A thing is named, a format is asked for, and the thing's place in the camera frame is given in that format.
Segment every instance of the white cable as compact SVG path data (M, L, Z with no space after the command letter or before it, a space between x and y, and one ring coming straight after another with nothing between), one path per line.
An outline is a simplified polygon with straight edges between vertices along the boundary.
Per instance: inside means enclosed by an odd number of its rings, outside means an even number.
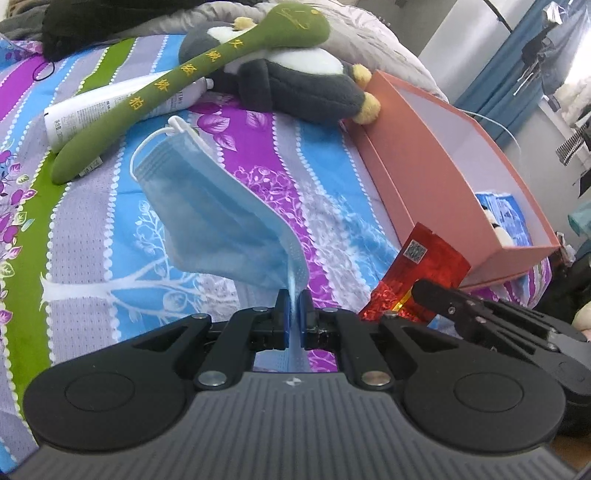
M519 143L517 142L517 139L513 136L513 134L511 132L509 132L509 130L507 129L507 127L505 127L504 125L501 125L499 122L496 122L495 120L488 118L487 116L481 115L479 113L476 112L471 112L470 110L463 110L461 108L458 108L459 111L467 113L469 115L476 115L479 116L480 118L483 118L484 120L488 120L489 122L501 127L505 132L507 132L509 134L509 136L513 139L513 142L515 142L515 145L517 145L517 151L519 152L519 156L517 159L517 171L519 172L519 174L524 177L524 180L526 180L525 178L525 170L523 169L523 164L521 163L522 157L521 157L521 147L519 146Z

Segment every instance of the green plush stick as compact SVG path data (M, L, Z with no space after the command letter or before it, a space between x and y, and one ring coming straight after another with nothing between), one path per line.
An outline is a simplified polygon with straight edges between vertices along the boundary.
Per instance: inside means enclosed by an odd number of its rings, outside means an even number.
M329 33L328 22L315 8L296 2L277 5L253 29L162 75L80 131L57 155L51 181L73 180L147 113L225 64L265 48L314 47Z

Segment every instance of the qr code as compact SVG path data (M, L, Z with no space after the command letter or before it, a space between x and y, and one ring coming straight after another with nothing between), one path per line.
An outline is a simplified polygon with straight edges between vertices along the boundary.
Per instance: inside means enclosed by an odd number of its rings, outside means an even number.
M427 249L425 247L415 240L411 240L410 244L407 246L407 249L404 251L404 256L418 264L426 253Z

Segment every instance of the floral pattern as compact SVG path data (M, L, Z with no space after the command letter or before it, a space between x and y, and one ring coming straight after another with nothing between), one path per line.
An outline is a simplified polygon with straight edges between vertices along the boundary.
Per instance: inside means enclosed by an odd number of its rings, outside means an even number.
M16 246L17 235L33 222L27 219L22 205L37 194L34 189L21 188L29 177L19 175L21 164L15 160L16 156L10 150L0 152L0 325L12 320L12 312L4 305L8 290L3 278L15 274L11 260L18 257L22 250L22 247Z

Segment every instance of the pink box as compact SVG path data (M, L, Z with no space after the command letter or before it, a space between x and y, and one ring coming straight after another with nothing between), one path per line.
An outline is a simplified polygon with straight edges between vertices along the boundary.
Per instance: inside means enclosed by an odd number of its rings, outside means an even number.
M367 91L382 104L371 125L347 129L401 244L417 222L472 266L462 288L517 278L558 248L552 227L504 153L471 117L383 72ZM503 247L474 192L510 193L533 247Z

